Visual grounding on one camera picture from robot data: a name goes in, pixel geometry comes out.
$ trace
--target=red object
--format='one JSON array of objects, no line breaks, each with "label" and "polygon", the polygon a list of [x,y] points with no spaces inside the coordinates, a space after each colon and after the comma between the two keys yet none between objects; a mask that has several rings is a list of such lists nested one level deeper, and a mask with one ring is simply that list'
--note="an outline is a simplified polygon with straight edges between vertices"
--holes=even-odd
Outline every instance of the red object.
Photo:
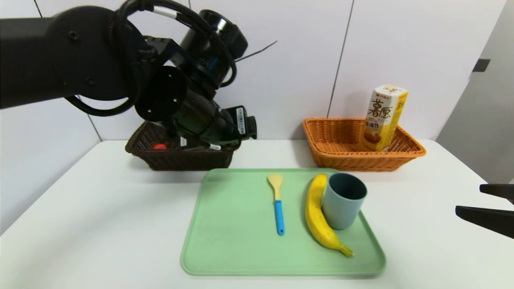
[{"label": "red object", "polygon": [[156,143],[152,147],[152,150],[167,150],[167,149],[168,149],[168,146],[165,145],[164,143]]}]

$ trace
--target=banana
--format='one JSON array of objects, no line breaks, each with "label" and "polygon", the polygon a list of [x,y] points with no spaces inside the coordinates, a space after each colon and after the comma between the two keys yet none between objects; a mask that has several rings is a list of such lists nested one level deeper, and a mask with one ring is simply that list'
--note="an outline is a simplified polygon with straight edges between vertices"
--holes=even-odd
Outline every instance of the banana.
[{"label": "banana", "polygon": [[345,256],[353,256],[353,251],[343,245],[334,230],[330,228],[325,220],[325,216],[321,211],[321,199],[323,191],[327,184],[327,176],[325,174],[317,175],[312,183],[310,183],[309,192],[307,193],[307,201],[305,202],[305,219],[310,232],[318,242],[329,248],[341,251]]}]

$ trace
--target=gray cup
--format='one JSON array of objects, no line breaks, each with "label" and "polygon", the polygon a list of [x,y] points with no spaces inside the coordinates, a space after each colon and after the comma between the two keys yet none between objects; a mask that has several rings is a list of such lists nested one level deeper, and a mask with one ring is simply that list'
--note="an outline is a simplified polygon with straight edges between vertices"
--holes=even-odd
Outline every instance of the gray cup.
[{"label": "gray cup", "polygon": [[345,173],[330,176],[321,205],[328,225],[337,230],[350,227],[367,192],[366,186],[357,177]]}]

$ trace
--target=yellow carton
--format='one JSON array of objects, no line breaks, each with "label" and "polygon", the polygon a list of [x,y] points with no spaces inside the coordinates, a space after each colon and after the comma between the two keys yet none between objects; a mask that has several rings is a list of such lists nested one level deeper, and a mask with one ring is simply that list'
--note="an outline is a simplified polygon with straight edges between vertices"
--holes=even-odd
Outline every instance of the yellow carton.
[{"label": "yellow carton", "polygon": [[408,95],[407,90],[392,85],[382,85],[373,91],[360,142],[363,150],[388,150]]}]

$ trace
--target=orange wicker basket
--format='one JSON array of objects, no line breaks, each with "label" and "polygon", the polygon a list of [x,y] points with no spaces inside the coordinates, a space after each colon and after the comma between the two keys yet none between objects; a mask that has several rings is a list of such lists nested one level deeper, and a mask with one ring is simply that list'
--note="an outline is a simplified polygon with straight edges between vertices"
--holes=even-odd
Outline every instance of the orange wicker basket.
[{"label": "orange wicker basket", "polygon": [[359,148],[363,118],[309,118],[303,129],[314,161],[321,168],[340,171],[394,171],[427,151],[400,126],[387,152]]}]

